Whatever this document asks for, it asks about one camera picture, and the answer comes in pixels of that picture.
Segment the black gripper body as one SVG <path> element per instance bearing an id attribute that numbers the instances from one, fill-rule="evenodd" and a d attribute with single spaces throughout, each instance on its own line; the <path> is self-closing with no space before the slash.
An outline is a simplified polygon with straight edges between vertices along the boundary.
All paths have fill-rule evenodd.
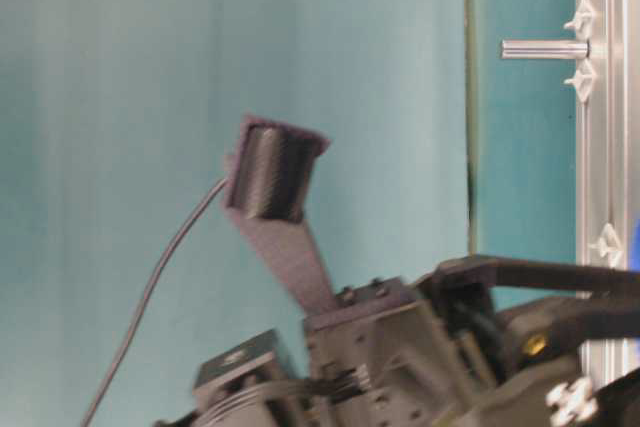
<path id="1" fill-rule="evenodd" d="M 639 333 L 639 277 L 472 255 L 309 318 L 315 426 L 635 426 L 639 374 L 597 387 L 580 347 Z"/>

